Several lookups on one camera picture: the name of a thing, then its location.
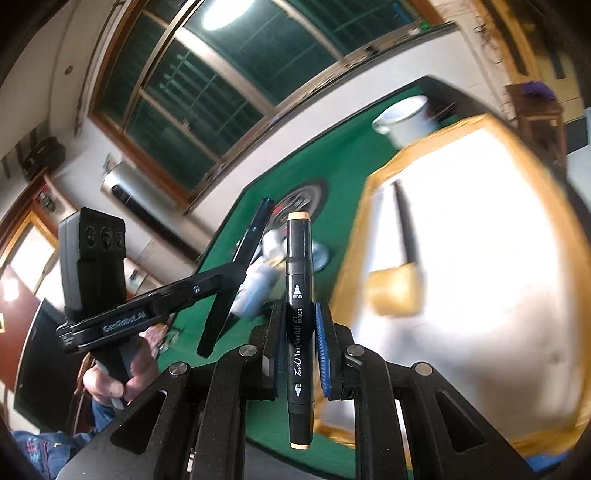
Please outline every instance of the purple object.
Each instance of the purple object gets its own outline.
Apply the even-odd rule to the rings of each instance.
[[[547,85],[542,82],[527,82],[521,88],[524,95],[539,95],[545,100],[556,100],[556,95]]]

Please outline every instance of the green tablecloth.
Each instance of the green tablecloth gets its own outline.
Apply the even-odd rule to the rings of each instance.
[[[328,184],[327,200],[314,220],[313,237],[330,249],[331,260],[323,271],[316,274],[315,281],[317,298],[329,299],[347,248],[365,179],[397,153],[385,137],[373,131],[371,122],[390,105],[421,93],[418,87],[413,87],[383,100],[306,145],[256,179],[236,202],[202,269],[231,260],[230,252],[240,240],[262,197],[279,200],[305,181],[323,179]],[[252,327],[262,322],[262,319],[241,320],[220,339],[210,358],[198,356],[195,349],[212,301],[203,300],[177,316],[174,326],[182,333],[178,341],[160,355],[158,363],[162,369],[176,361],[185,361],[194,367],[214,362],[225,352],[246,343]],[[251,402],[247,422],[248,438],[264,448],[320,472],[355,477],[355,451],[319,434],[315,435],[307,451],[290,448],[285,389],[275,402]]]

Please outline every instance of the blue sleeve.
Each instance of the blue sleeve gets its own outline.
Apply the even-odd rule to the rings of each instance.
[[[45,480],[55,480],[60,470],[72,457],[82,450],[94,436],[115,418],[112,408],[92,401],[95,428],[89,433],[79,433],[73,437],[63,432],[40,433],[12,432],[23,454]]]

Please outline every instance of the triangular cutout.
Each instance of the triangular cutout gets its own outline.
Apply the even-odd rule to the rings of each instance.
[[[445,390],[435,393],[452,448],[457,453],[484,445],[484,435]]]
[[[166,394],[156,392],[143,407],[136,410],[132,417],[128,418],[113,435],[111,442],[117,447],[124,448],[136,455],[146,451],[148,442],[166,400]]]

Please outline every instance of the human hand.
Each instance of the human hand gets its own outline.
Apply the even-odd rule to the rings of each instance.
[[[84,386],[98,403],[111,406],[111,398],[121,398],[131,402],[158,376],[158,364],[152,358],[148,342],[139,338],[139,350],[131,361],[132,378],[123,385],[121,382],[101,372],[97,365],[84,374]]]

